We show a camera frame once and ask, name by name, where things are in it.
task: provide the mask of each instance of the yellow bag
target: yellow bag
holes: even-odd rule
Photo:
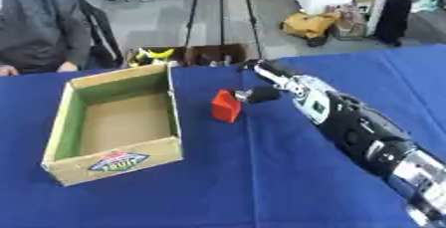
[[[305,39],[323,37],[327,29],[340,18],[340,13],[325,13],[318,16],[309,16],[305,13],[296,13],[284,21],[281,28],[284,32]]]

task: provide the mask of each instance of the black bag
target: black bag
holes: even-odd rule
[[[401,46],[399,38],[404,37],[412,2],[410,0],[387,0],[374,36],[384,44]]]
[[[112,69],[120,67],[123,63],[123,56],[116,38],[114,37],[107,14],[86,0],[79,0],[79,3],[82,12],[91,26],[92,38],[94,41],[90,53],[90,60],[92,61],[87,61],[86,68],[100,67]],[[103,37],[111,51],[105,45]]]

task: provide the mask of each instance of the sleeve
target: sleeve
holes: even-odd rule
[[[50,0],[68,43],[67,61],[79,67],[87,62],[91,47],[91,28],[79,0]]]

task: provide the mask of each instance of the gray floor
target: gray floor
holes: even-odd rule
[[[140,46],[183,45],[192,0],[133,0],[114,2],[91,0],[110,16],[116,37],[123,50]],[[305,41],[278,30],[278,24],[297,12],[295,0],[252,0],[259,19],[258,29],[265,56],[276,59],[329,53],[348,53],[387,47],[371,40],[343,42],[331,38],[318,48],[309,48]],[[244,43],[254,51],[251,26],[244,0],[227,0],[227,42]],[[192,45],[219,43],[218,0],[199,0]],[[417,46],[413,39],[403,40],[404,46]]]

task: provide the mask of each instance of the person's hand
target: person's hand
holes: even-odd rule
[[[76,72],[78,70],[79,70],[78,66],[76,66],[75,64],[73,64],[71,62],[65,62],[63,65],[61,65],[61,67],[59,67],[58,73],[61,73],[61,72]]]
[[[17,76],[19,72],[16,68],[9,65],[0,66],[0,77]]]

